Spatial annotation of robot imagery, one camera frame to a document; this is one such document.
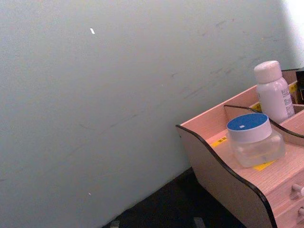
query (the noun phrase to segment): jar lid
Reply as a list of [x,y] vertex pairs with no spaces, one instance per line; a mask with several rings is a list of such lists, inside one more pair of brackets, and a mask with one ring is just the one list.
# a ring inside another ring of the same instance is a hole
[[267,115],[251,113],[238,116],[227,124],[230,137],[239,143],[255,143],[271,135],[272,129]]

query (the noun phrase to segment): wooden desk organizer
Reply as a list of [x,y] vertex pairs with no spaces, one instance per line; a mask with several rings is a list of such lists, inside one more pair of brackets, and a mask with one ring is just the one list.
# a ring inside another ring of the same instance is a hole
[[[294,70],[283,77],[296,85]],[[246,227],[303,228],[304,197],[292,185],[304,186],[304,105],[294,104],[296,114],[280,125],[271,121],[284,137],[285,157],[243,168],[228,146],[226,124],[255,111],[257,102],[254,86],[176,127],[199,183]]]

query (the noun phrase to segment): drawer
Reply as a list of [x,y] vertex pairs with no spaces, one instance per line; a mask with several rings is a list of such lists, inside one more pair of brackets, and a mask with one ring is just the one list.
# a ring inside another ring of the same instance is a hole
[[275,217],[278,228],[303,228],[304,216],[299,213],[299,209],[304,207],[304,199],[286,208],[281,214]]
[[304,186],[304,170],[282,182],[266,195],[274,216],[281,214],[286,208],[304,199],[301,193],[292,189],[294,184]]

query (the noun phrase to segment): clear plastic jar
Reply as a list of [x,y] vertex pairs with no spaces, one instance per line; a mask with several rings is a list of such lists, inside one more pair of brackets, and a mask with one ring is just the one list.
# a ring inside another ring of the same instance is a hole
[[271,128],[265,114],[246,114],[227,124],[231,149],[244,167],[276,160],[285,155],[285,143],[280,133]]

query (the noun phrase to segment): yellow tag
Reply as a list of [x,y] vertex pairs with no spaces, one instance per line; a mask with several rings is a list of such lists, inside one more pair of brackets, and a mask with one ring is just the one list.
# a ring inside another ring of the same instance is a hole
[[217,141],[215,141],[214,143],[211,144],[212,147],[216,147],[218,146],[219,144],[221,144],[222,142],[224,142],[225,140],[227,140],[227,137],[223,137]]
[[256,165],[253,168],[256,169],[257,171],[262,171],[264,168],[268,167],[269,165],[271,165],[274,162],[275,162],[275,160],[267,162],[267,163],[263,163],[263,164],[260,164],[260,165]]
[[257,103],[256,105],[252,106],[252,109],[255,109],[255,110],[261,112],[262,111],[261,104]]
[[293,93],[293,92],[297,91],[297,89],[298,89],[297,83],[294,83],[294,84],[289,86],[289,92],[290,93]]

